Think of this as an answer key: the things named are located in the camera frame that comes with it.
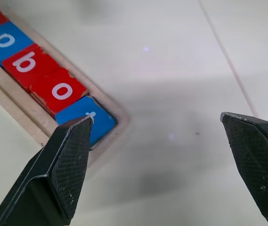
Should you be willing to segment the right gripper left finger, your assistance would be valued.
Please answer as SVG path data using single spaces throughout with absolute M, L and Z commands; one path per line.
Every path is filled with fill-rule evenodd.
M 88 165 L 94 119 L 58 126 L 33 156 L 0 204 L 0 226 L 68 226 Z

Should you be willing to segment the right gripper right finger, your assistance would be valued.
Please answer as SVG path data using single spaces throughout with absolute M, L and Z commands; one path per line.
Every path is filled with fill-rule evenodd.
M 238 172 L 268 222 L 268 121 L 229 112 L 220 121 Z

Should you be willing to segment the blue letter tile t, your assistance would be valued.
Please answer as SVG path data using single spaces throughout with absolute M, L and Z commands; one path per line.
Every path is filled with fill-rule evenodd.
M 103 109 L 93 97 L 85 96 L 55 115 L 61 125 L 86 115 L 92 115 L 94 123 L 90 133 L 90 146 L 103 138 L 116 125 L 115 119 Z

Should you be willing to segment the red letter tile o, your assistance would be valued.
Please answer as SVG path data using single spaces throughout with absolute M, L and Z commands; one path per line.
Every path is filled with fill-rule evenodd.
M 30 91 L 51 116 L 88 94 L 88 89 L 62 67 L 42 77 Z

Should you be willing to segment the red letter tile b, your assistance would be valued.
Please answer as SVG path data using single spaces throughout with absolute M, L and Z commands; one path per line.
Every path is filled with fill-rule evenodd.
M 32 44 L 2 61 L 2 66 L 27 92 L 60 66 L 56 60 L 38 44 Z

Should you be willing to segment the wooden letter tray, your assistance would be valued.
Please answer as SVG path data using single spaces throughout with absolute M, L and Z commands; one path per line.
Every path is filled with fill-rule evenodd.
M 100 139 L 89 153 L 88 168 L 98 167 L 109 161 L 119 151 L 118 143 L 125 138 L 130 123 L 126 109 L 100 89 L 93 80 L 78 69 L 67 57 L 36 32 L 28 23 L 0 2 L 0 12 L 12 21 L 21 31 L 51 54 L 55 60 L 69 70 L 79 81 L 87 85 L 88 91 L 99 106 L 117 121 L 117 125 L 104 138 Z M 38 144 L 44 145 L 57 127 L 55 120 L 39 105 L 31 95 L 23 90 L 0 67 L 0 105 L 11 115 Z

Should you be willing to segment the blue letter tile o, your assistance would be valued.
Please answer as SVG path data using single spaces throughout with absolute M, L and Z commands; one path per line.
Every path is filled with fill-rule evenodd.
M 33 44 L 33 41 L 11 22 L 0 25 L 0 65 L 2 61 Z

